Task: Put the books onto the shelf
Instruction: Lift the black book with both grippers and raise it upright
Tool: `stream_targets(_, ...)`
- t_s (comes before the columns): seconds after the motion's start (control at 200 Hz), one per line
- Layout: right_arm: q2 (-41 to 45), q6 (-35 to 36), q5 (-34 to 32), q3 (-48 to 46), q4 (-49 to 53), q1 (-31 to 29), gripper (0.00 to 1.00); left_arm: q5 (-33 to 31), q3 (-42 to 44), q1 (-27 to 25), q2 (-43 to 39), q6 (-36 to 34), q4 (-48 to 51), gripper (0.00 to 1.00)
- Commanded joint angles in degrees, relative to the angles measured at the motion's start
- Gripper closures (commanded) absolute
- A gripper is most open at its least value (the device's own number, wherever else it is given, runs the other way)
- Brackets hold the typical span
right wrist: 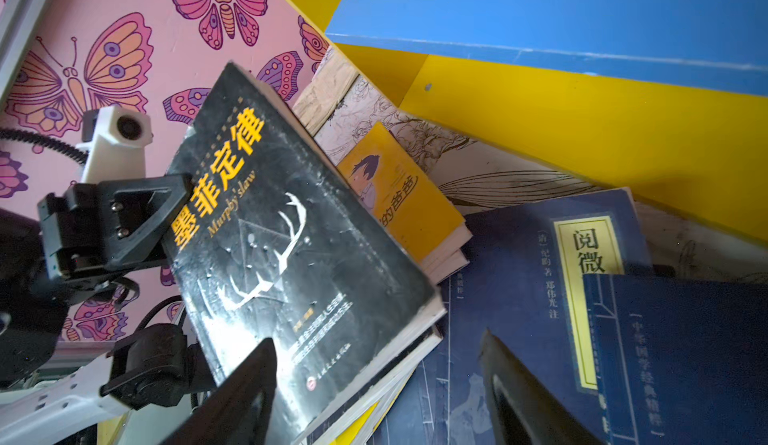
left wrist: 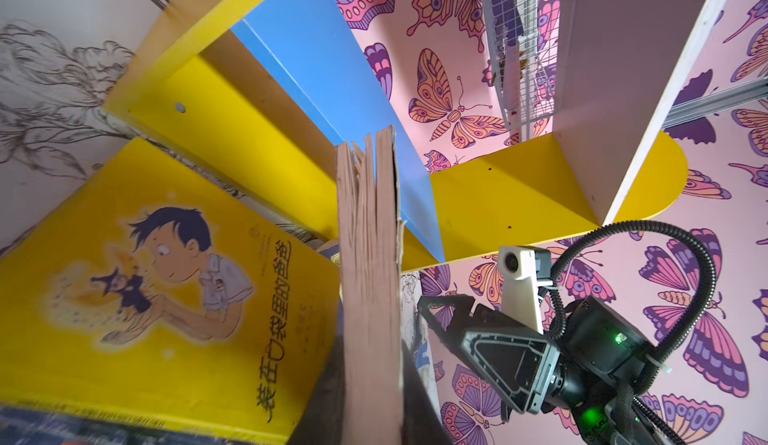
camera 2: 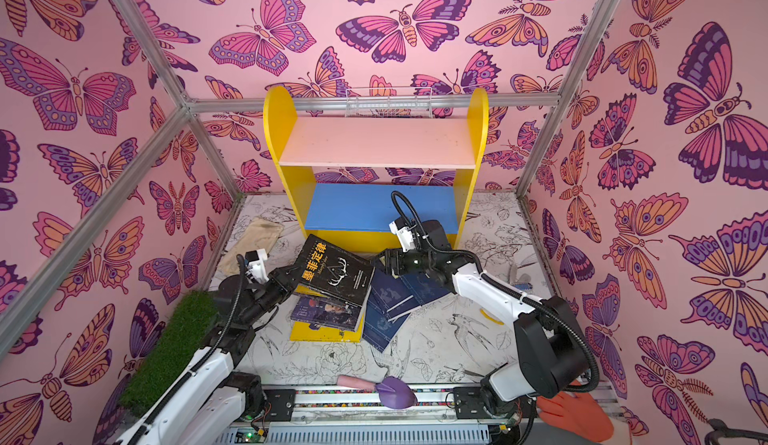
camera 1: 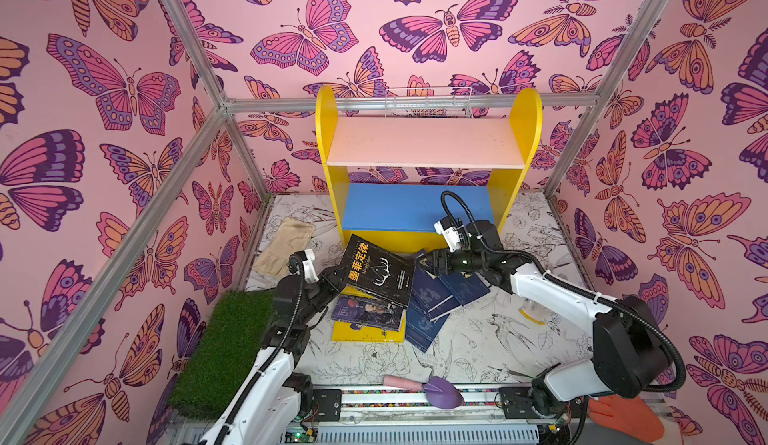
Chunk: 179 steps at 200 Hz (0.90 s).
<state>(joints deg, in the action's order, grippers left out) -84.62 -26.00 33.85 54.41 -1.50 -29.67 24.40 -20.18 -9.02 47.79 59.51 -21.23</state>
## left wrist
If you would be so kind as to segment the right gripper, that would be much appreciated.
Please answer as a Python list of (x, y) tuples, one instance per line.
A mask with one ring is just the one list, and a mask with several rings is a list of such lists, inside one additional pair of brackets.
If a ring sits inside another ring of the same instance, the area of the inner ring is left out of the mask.
[(467, 295), (422, 296), (417, 308), (448, 349), (498, 394), (505, 415), (550, 413), (564, 383), (561, 350), (544, 334)]

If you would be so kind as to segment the yellow cartoon boy book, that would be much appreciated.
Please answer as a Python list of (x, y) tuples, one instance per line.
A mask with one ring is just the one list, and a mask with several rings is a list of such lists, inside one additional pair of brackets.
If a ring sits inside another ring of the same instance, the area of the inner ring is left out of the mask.
[(148, 142), (1, 261), (1, 400), (286, 443), (336, 334), (328, 259)]

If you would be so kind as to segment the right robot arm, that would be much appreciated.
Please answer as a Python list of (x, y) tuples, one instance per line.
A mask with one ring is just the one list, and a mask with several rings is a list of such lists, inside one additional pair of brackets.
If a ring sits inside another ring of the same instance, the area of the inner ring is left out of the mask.
[[(698, 286), (671, 329), (650, 341), (595, 297), (564, 304), (563, 273), (586, 248), (613, 235), (653, 232), (686, 248)], [(691, 232), (652, 220), (609, 224), (582, 236), (558, 257), (543, 248), (498, 253), (500, 308), (467, 295), (425, 296), (418, 310), (440, 342), (493, 390), (500, 417), (569, 410), (587, 444), (677, 444), (679, 435), (642, 401), (668, 357), (704, 315), (716, 290), (708, 248)]]

